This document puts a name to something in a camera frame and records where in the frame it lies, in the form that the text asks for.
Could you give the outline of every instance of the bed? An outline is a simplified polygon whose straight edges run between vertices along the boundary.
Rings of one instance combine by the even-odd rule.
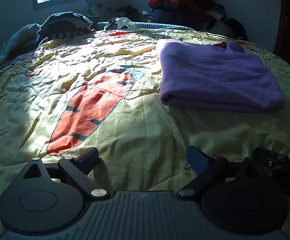
[[[290,66],[282,59],[241,42],[271,69],[283,91],[285,106],[274,112],[168,107],[159,100],[157,40],[230,39],[177,29],[116,32],[49,41],[0,70],[0,195],[32,157],[53,163],[92,147],[103,162],[89,176],[110,193],[176,192],[196,177],[186,159],[190,145],[237,162],[257,146],[290,157]]]

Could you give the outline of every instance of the pillow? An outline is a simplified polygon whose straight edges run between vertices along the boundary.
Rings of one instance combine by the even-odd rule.
[[[115,17],[114,8],[109,0],[86,0],[92,15],[97,16],[98,22],[108,22]]]

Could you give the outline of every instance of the metal screw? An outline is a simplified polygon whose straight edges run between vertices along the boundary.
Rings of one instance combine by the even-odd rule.
[[[91,191],[92,196],[94,197],[104,197],[107,194],[107,191],[102,188],[97,188]]]
[[[190,197],[195,194],[195,191],[191,188],[184,188],[178,192],[182,197]]]

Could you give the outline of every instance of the folded purple cloth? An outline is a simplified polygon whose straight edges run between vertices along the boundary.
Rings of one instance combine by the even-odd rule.
[[[164,105],[265,112],[284,104],[270,69],[237,43],[220,48],[162,39],[157,49],[163,70],[160,100]]]

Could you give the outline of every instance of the clothing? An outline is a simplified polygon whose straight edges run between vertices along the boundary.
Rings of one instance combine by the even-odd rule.
[[[155,13],[149,12],[149,11],[142,11],[142,14],[148,23],[156,23],[157,22],[157,20],[155,19]]]
[[[235,38],[233,30],[222,21],[216,21],[211,29],[208,29],[207,23],[201,24],[198,31],[218,34],[232,39]]]
[[[76,28],[85,28],[91,26],[93,23],[84,15],[73,12],[61,12],[50,15],[41,26],[41,30],[47,28],[56,22],[67,21],[75,25]]]
[[[133,8],[130,5],[126,7],[118,8],[117,10],[115,10],[115,12],[123,12],[124,16],[121,16],[121,17],[126,17],[133,22],[137,22],[140,17],[138,10]]]
[[[235,39],[241,40],[241,41],[248,41],[246,31],[243,25],[238,20],[229,18],[226,21],[226,24],[233,30]]]
[[[156,22],[158,23],[186,26],[200,31],[200,21],[192,14],[181,14],[162,10],[155,10],[154,13]]]
[[[186,6],[174,2],[159,2],[154,9],[162,10],[165,12],[178,12],[182,14],[189,14],[192,12],[192,10]]]
[[[223,41],[222,43],[214,44],[214,46],[221,47],[221,48],[226,48],[227,47],[227,42]]]
[[[160,2],[181,4],[195,12],[195,15],[199,17],[202,22],[209,22],[211,20],[209,15],[207,15],[201,8],[197,7],[197,5],[194,3],[194,0],[150,0],[148,2],[148,6],[151,8],[155,8]]]
[[[194,0],[194,3],[204,11],[213,9],[218,4],[211,0]]]
[[[73,12],[52,14],[37,32],[37,35],[39,35],[37,44],[55,39],[72,39],[75,36],[91,33],[89,26],[92,24],[82,14]]]
[[[260,58],[230,42],[226,48],[178,40],[157,43],[164,105],[265,112],[284,104],[270,69]]]

